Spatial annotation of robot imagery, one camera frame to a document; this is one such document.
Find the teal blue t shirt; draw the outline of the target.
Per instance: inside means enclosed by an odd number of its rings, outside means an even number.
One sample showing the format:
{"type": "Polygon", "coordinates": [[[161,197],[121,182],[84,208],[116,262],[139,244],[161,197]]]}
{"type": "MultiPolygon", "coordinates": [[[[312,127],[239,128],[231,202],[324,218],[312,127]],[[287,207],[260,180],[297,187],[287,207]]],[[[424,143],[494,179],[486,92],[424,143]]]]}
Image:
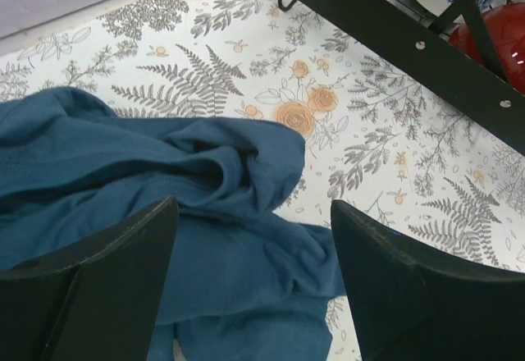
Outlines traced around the teal blue t shirt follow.
{"type": "Polygon", "coordinates": [[[273,121],[124,118],[77,88],[1,106],[4,360],[324,360],[332,233],[276,214],[273,121]]]}

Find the black wire dish rack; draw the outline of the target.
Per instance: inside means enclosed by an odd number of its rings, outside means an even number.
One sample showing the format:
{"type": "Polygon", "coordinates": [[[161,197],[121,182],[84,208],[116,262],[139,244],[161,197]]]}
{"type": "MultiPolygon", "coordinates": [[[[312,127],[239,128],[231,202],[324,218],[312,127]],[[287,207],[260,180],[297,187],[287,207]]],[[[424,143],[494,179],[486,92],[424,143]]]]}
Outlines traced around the black wire dish rack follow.
{"type": "Polygon", "coordinates": [[[457,0],[440,16],[416,0],[278,0],[278,6],[288,11],[301,2],[523,153],[524,96],[507,81],[475,1],[457,0]],[[486,66],[449,43],[461,25],[486,66]]]}

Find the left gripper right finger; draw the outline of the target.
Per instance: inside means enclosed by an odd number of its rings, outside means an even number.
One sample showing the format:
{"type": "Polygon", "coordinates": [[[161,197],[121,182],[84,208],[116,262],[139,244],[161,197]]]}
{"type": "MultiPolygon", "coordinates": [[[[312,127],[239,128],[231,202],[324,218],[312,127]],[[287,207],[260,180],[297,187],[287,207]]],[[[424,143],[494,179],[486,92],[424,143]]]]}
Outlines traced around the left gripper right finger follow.
{"type": "Polygon", "coordinates": [[[521,272],[442,252],[341,200],[331,229],[363,359],[523,359],[521,272]]]}

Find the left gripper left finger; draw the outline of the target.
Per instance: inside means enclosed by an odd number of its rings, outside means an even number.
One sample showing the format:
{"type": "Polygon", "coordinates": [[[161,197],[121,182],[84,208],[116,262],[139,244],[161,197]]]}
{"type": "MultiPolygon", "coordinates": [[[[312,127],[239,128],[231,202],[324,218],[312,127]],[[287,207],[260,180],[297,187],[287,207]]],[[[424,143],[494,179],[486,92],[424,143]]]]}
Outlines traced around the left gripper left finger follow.
{"type": "Polygon", "coordinates": [[[176,239],[166,198],[1,272],[3,360],[145,360],[176,239]]]}

